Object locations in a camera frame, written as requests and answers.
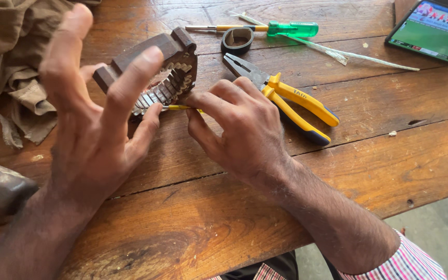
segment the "smartphone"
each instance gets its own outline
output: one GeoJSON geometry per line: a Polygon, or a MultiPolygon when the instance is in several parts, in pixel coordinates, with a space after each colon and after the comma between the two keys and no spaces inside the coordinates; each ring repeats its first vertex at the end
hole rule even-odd
{"type": "Polygon", "coordinates": [[[416,2],[386,37],[385,44],[448,62],[448,1],[416,2]]]}

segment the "shirt cuff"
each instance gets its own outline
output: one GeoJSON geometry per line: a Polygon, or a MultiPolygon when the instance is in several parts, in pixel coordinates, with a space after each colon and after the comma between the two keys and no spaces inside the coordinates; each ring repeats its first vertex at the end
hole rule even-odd
{"type": "Polygon", "coordinates": [[[427,253],[396,231],[400,237],[399,249],[379,267],[361,275],[349,275],[340,272],[345,280],[446,280],[444,270],[427,253]]]}

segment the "concrete floor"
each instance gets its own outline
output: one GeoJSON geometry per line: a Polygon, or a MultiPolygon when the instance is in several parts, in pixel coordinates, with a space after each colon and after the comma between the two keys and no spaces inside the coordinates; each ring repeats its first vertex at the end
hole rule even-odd
{"type": "MultiPolygon", "coordinates": [[[[448,198],[385,220],[437,261],[448,278],[448,198]]],[[[333,279],[315,244],[296,249],[300,280],[333,279]]]]}

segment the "electrical tape roll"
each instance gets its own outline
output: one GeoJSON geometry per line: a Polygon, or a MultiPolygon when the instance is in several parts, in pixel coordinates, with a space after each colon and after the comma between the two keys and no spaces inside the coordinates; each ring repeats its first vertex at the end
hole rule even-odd
{"type": "Polygon", "coordinates": [[[226,33],[224,33],[224,36],[222,36],[221,52],[223,54],[230,53],[233,55],[244,54],[250,49],[253,37],[253,30],[249,27],[234,27],[232,29],[228,29],[226,33]],[[237,40],[238,38],[244,38],[247,42],[240,44],[237,40]]]}

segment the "white wire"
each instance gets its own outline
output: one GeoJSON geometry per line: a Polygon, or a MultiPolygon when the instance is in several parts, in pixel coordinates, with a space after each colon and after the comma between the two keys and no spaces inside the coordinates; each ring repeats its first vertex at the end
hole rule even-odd
{"type": "MultiPolygon", "coordinates": [[[[246,20],[247,22],[252,22],[252,23],[255,23],[255,24],[257,24],[257,25],[266,25],[266,24],[264,24],[264,23],[262,23],[262,22],[259,22],[259,21],[257,21],[257,20],[252,19],[252,18],[249,17],[249,16],[245,16],[245,15],[243,15],[243,14],[236,13],[236,12],[233,12],[233,11],[230,11],[230,12],[232,12],[233,14],[235,14],[235,16],[238,16],[238,17],[240,17],[240,18],[246,20]]],[[[334,52],[334,53],[337,53],[337,54],[341,54],[341,55],[346,55],[346,56],[351,56],[351,57],[356,57],[356,58],[367,59],[367,60],[370,60],[370,61],[373,61],[373,62],[376,62],[376,63],[381,63],[381,64],[384,64],[384,65],[387,65],[387,66],[391,66],[391,67],[395,67],[395,68],[401,68],[401,69],[412,70],[412,71],[419,71],[419,68],[413,68],[413,67],[402,66],[402,65],[395,64],[395,63],[386,62],[386,61],[381,60],[381,59],[372,58],[372,57],[369,57],[369,56],[364,56],[364,55],[355,54],[355,53],[351,53],[351,52],[345,52],[345,51],[335,50],[335,49],[332,49],[332,48],[327,48],[327,47],[321,46],[321,45],[319,45],[319,44],[316,44],[316,43],[313,43],[313,42],[309,42],[309,41],[305,41],[305,40],[302,40],[302,39],[299,39],[299,38],[296,38],[296,37],[289,37],[289,36],[286,36],[286,35],[283,35],[283,36],[288,37],[288,38],[290,38],[290,39],[293,39],[293,40],[295,40],[295,41],[304,43],[304,44],[306,44],[307,46],[309,46],[309,47],[311,47],[311,48],[314,48],[314,49],[316,49],[316,50],[320,50],[320,49],[321,49],[321,50],[324,50],[324,51],[331,51],[331,52],[334,52]]]]}

